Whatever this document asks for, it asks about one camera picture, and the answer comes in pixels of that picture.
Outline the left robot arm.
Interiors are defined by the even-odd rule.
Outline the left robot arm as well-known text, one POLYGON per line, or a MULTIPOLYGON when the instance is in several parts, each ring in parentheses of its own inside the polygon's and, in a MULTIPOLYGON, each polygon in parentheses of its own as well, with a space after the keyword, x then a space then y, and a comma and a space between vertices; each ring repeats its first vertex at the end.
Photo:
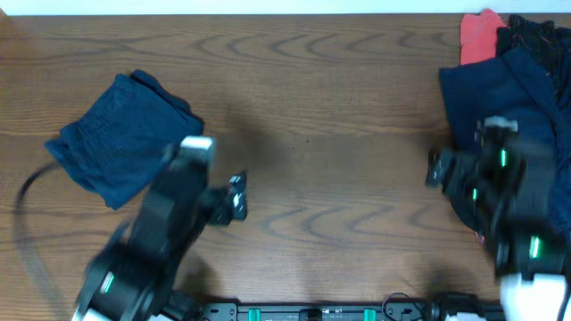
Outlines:
POLYGON ((179 152, 150 185, 134 223, 119 227, 87 265, 76 320, 197 320, 203 306, 174 290, 204 228, 247 217, 247 174, 208 184, 209 162, 179 152))

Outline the dark blue denim shorts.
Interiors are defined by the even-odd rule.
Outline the dark blue denim shorts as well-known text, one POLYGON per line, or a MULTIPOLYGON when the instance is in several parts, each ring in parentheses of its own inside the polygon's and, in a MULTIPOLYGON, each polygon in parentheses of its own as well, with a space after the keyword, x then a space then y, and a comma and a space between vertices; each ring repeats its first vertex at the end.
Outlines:
POLYGON ((143 70, 119 74, 80 119, 45 148, 70 178, 121 208, 167 166, 166 150, 203 133, 204 121, 143 70))

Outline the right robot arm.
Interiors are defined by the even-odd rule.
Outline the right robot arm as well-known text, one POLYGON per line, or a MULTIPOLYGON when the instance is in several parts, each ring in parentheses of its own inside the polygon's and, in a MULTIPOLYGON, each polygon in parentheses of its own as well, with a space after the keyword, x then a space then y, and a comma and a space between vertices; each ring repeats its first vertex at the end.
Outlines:
POLYGON ((570 246, 549 215, 555 172, 549 146, 507 129, 487 130, 478 152, 428 154, 426 185, 484 244, 508 320, 570 318, 570 246))

